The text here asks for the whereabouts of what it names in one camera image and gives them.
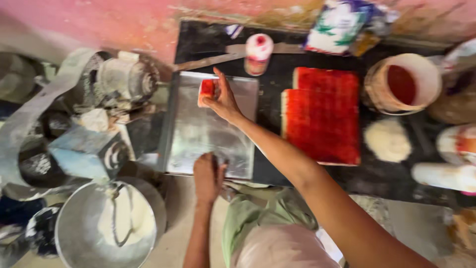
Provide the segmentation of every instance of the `flour pile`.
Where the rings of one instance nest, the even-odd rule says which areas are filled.
[[[112,212],[113,204],[108,197],[98,222],[98,230],[107,244],[116,246],[112,233]],[[116,233],[119,242],[123,241],[129,232],[131,218],[132,233],[124,246],[135,244],[152,235],[155,228],[155,218],[145,198],[134,187],[125,186],[116,198]]]
[[[365,130],[365,143],[378,159],[399,163],[408,158],[412,146],[397,119],[374,122]]]

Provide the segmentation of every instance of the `baker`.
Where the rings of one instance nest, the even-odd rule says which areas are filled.
[[[184,268],[210,267],[210,216],[220,193],[230,201],[222,235],[227,267],[340,267],[316,237],[317,222],[352,268],[436,267],[386,232],[321,165],[243,116],[225,75],[213,70],[221,94],[203,103],[244,132],[300,195],[286,189],[269,199],[266,207],[258,206],[250,196],[222,188],[226,164],[216,166],[212,153],[202,155],[193,169],[197,204]]]

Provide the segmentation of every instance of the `wall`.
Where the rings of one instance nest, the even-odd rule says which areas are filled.
[[[379,0],[402,13],[394,34],[458,42],[476,36],[474,0]],[[148,52],[172,63],[180,18],[308,29],[322,0],[2,0],[0,50],[60,63],[80,46]]]

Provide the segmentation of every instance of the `white cap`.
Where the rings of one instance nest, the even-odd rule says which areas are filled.
[[[273,53],[274,43],[267,34],[253,34],[246,40],[246,55],[258,61],[266,60]]]

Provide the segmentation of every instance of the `black work table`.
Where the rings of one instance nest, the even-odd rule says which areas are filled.
[[[236,39],[232,40],[225,33],[225,26],[198,21],[183,21],[180,27],[175,63],[196,61],[224,54],[222,51],[224,51],[226,45],[244,44],[247,38],[255,33],[262,32],[269,35],[274,43],[300,44],[306,37],[306,34],[300,33],[245,28]],[[388,56],[401,53],[417,53],[430,56],[441,54],[441,51],[381,44],[364,54],[362,58],[330,56],[313,52],[307,52],[306,54],[273,54],[267,71],[257,77],[260,83],[260,95],[258,97],[256,122],[268,130],[280,134],[280,94],[283,90],[292,88],[292,75],[295,67],[352,70],[357,72],[362,84],[367,70],[374,63]],[[213,73],[212,67],[195,69],[193,72]],[[226,75],[251,77],[243,68],[243,59],[220,63],[216,67]],[[387,115],[375,113],[362,104],[359,109],[361,140],[363,140],[363,130],[371,122],[385,118]],[[412,154],[407,160],[402,163],[380,161],[361,141],[362,163],[360,166],[325,166],[327,171],[348,193],[447,206],[449,190],[420,185],[410,175],[410,168],[415,163],[443,162],[434,144],[437,134],[447,125],[429,118],[425,111],[410,116],[400,116],[399,119],[406,128],[413,146]],[[429,147],[421,145],[414,128],[410,126],[410,121],[413,121],[415,123],[413,125],[420,128],[424,139],[430,145]],[[252,182],[292,186],[257,148],[255,148]],[[476,198],[467,197],[460,193],[456,193],[456,199],[460,206],[474,206],[476,204]]]

